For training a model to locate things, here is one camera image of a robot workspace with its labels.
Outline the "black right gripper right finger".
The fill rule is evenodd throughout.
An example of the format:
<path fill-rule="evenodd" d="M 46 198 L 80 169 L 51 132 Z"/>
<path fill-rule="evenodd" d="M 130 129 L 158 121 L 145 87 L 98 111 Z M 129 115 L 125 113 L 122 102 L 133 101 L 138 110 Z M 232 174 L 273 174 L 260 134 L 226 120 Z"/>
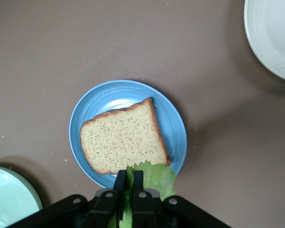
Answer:
<path fill-rule="evenodd" d="M 143 187 L 143 171 L 135 171 L 132 203 L 133 228 L 228 228 L 181 196 L 160 199 L 159 192 Z"/>

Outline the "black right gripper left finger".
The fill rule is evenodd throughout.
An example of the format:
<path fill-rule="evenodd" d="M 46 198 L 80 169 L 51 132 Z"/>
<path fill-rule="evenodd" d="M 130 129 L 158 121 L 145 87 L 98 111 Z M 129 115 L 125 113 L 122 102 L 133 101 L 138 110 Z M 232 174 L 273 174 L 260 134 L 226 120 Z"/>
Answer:
<path fill-rule="evenodd" d="M 121 211 L 121 199 L 126 183 L 127 172 L 120 170 L 114 187 L 99 190 L 88 201 L 75 194 L 66 197 L 39 212 L 36 212 L 12 225 L 10 228 L 106 228 L 110 219 L 118 227 L 117 211 Z"/>

